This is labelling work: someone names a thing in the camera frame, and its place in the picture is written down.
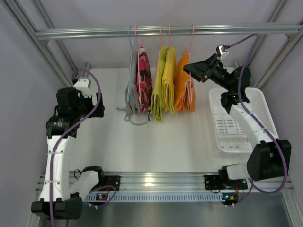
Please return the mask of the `pink hanger of orange trousers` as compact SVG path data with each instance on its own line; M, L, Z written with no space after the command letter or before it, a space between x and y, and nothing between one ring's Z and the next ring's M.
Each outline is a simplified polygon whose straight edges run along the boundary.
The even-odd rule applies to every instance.
M192 45L193 45L193 40L194 40L194 34L195 34L195 24L192 24L192 32L191 32L191 41L190 41L190 46L189 46L189 51L188 51L188 60L189 63L191 63L191 58L192 58ZM194 83L191 78L191 73L188 74L188 81L186 83L186 107L189 111L193 112L195 111L195 106L196 106L196 94L195 94L195 88L194 88Z

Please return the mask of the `orange trousers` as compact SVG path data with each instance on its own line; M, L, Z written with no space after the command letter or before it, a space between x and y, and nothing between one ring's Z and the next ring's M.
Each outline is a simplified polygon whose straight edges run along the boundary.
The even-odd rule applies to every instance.
M188 51L185 50L177 64L176 76L174 78L174 105L178 111L184 113L185 107L193 112L196 107L196 94L193 81L189 74L183 71L183 67L189 64Z

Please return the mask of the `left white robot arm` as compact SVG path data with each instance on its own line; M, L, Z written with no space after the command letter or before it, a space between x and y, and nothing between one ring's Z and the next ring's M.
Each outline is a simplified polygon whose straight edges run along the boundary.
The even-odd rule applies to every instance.
M31 205L32 213L52 222L78 220L85 197L105 182L102 167L89 166L69 185L69 165L80 124L88 118L104 117L102 93L97 92L96 97L93 105L92 97L73 87L57 91L57 106L46 123L48 158L44 185L38 201Z

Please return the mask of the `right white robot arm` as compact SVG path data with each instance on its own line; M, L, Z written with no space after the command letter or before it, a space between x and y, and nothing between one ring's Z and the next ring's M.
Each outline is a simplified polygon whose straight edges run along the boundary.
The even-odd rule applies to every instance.
M276 189L284 187L289 169L291 144L272 133L250 107L246 88L250 86L250 69L241 66L232 73L223 67L217 54L205 61L187 64L183 71L199 82L211 80L226 89L221 94L221 105L243 129L252 146L247 162L222 167L228 180L256 181L282 177Z

